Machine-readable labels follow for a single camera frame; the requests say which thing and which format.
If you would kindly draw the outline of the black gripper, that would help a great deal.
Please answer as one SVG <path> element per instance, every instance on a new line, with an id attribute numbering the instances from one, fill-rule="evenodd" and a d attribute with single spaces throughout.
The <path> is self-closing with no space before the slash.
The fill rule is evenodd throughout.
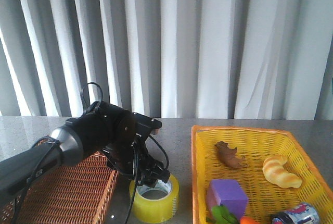
<path id="1" fill-rule="evenodd" d="M 94 102 L 81 117 L 65 123 L 65 129 L 82 144 L 84 158 L 100 152 L 110 169 L 150 188 L 170 178 L 169 165 L 153 158 L 145 143 L 161 127 L 159 120 L 107 102 Z"/>

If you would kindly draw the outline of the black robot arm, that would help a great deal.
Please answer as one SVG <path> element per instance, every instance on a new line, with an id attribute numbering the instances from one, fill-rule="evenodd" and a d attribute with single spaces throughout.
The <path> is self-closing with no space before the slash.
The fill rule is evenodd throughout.
<path id="1" fill-rule="evenodd" d="M 111 170 L 153 187 L 170 177 L 167 165 L 154 159 L 146 140 L 162 127 L 159 120 L 107 102 L 94 102 L 79 118 L 69 118 L 45 142 L 1 162 L 1 205 L 60 166 L 75 166 L 96 152 Z"/>

